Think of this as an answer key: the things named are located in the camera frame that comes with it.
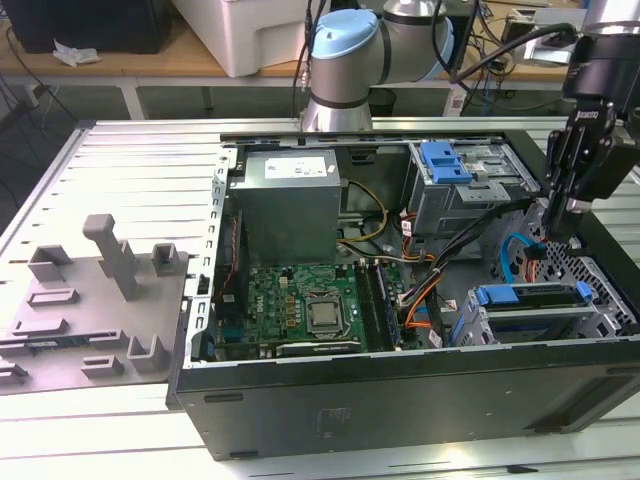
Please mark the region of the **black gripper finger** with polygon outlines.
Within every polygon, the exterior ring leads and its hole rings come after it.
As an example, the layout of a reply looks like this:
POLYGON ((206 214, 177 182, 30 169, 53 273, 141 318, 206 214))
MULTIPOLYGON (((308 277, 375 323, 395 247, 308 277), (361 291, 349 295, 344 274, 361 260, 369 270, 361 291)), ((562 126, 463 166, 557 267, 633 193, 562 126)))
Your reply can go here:
POLYGON ((548 206, 543 214, 543 225, 547 236, 555 235, 556 220, 562 211, 565 144, 565 130, 554 130, 550 133, 546 156, 546 177, 549 181, 549 196, 548 206))
POLYGON ((594 196, 588 192, 589 171, 609 121, 570 118, 555 132, 555 239, 569 240, 590 211, 594 196))

